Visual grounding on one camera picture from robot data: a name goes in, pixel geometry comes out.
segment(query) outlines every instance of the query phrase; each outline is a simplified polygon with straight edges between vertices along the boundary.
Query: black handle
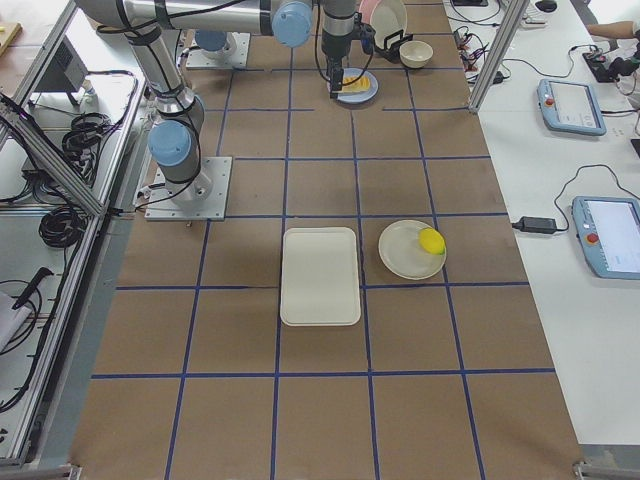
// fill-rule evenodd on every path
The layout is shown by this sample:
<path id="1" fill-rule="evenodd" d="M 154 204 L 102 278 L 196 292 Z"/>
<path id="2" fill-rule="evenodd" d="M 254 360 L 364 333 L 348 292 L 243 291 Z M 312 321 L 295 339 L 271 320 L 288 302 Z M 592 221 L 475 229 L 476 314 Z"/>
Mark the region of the black handle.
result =
<path id="1" fill-rule="evenodd" d="M 53 272 L 51 270 L 49 270 L 46 267 L 40 267 L 36 272 L 36 274 L 31 279 L 31 281 L 27 284 L 23 292 L 18 297 L 18 299 L 16 300 L 16 303 L 13 304 L 13 309 L 17 310 L 20 307 L 22 307 L 25 303 L 27 303 L 31 295 L 33 295 L 33 292 L 35 292 L 36 288 L 38 288 L 38 285 L 40 285 L 40 282 L 42 281 L 42 279 L 44 277 L 48 277 L 49 275 L 53 275 Z"/>

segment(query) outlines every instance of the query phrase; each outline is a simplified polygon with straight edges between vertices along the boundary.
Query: blue plate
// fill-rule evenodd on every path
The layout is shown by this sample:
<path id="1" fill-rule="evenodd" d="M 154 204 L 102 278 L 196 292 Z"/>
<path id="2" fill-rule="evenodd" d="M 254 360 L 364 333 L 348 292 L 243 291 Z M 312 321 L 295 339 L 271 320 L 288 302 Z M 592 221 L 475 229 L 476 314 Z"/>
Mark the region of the blue plate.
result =
<path id="1" fill-rule="evenodd" d="M 345 68 L 344 76 L 345 77 L 357 77 L 362 72 L 361 68 Z M 348 103 L 350 105 L 356 105 L 358 103 L 364 103 L 368 100 L 371 100 L 376 93 L 378 93 L 378 81 L 376 77 L 369 71 L 364 72 L 364 76 L 369 79 L 371 86 L 369 90 L 358 93 L 341 93 L 338 95 L 337 100 L 342 103 Z"/>

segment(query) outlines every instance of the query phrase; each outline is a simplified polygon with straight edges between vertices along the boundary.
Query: computer mouse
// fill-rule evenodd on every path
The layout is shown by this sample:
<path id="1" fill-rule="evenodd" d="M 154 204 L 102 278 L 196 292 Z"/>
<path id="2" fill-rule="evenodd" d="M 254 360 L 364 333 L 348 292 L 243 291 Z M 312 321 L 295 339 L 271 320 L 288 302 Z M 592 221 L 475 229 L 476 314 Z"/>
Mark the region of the computer mouse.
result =
<path id="1" fill-rule="evenodd" d="M 544 13 L 555 12 L 556 8 L 558 8 L 558 4 L 556 0 L 540 0 L 536 2 L 536 8 Z"/>

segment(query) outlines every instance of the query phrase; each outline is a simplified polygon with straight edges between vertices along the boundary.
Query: yellow lemon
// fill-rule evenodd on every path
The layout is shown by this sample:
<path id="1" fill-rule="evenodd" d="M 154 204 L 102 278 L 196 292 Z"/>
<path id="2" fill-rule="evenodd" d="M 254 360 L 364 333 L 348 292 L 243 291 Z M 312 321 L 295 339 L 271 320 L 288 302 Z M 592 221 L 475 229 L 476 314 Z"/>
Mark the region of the yellow lemon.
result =
<path id="1" fill-rule="evenodd" d="M 418 234 L 420 246 L 432 255 L 442 255 L 445 251 L 444 237 L 435 228 L 423 228 Z"/>

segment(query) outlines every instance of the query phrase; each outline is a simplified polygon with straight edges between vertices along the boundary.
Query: blue joint cap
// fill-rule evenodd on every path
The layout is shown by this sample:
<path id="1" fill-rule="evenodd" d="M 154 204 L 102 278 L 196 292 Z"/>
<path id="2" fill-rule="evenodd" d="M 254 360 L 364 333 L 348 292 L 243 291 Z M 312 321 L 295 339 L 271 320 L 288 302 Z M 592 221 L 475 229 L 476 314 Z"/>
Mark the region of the blue joint cap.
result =
<path id="1" fill-rule="evenodd" d="M 227 32 L 196 30 L 194 38 L 198 46 L 208 52 L 222 50 L 227 44 Z"/>
<path id="2" fill-rule="evenodd" d="M 163 167 L 180 165 L 191 152 L 189 129 L 175 120 L 153 127 L 147 143 L 151 155 Z"/>
<path id="3" fill-rule="evenodd" d="M 273 36 L 287 47 L 299 47 L 309 39 L 312 14 L 311 7 L 304 2 L 285 3 L 273 16 Z"/>

